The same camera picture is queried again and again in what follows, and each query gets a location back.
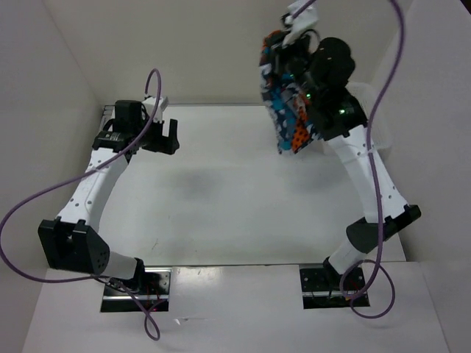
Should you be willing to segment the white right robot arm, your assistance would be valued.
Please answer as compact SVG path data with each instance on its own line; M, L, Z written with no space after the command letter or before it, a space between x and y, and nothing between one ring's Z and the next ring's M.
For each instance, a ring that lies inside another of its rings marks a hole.
M307 32L283 47L280 64L306 99L306 118L345 167L363 207L346 228L346 240L324 261L324 283L339 289L348 270L383 242L418 220L422 212L400 194L372 141L372 120L348 89L355 69L350 47L325 38L310 51Z

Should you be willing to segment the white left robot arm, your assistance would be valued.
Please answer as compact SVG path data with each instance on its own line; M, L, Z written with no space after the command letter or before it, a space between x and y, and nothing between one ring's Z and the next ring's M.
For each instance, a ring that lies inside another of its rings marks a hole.
M168 99L118 100L92 145L87 170L67 205L43 220L38 235L50 268L105 277L114 288L137 294L149 282L144 262L113 252L99 235L105 205L119 177L139 149L172 155L179 149L175 119L163 134Z

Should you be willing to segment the colourful patterned shorts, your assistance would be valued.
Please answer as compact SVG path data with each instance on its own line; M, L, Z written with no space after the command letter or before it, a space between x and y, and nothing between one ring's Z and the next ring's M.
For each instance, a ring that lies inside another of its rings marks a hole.
M290 73L276 73L275 50L281 47L286 32L277 30L263 39L259 60L260 92L263 103L275 127L279 154L297 154L320 139L314 125L308 121L308 97L300 90Z

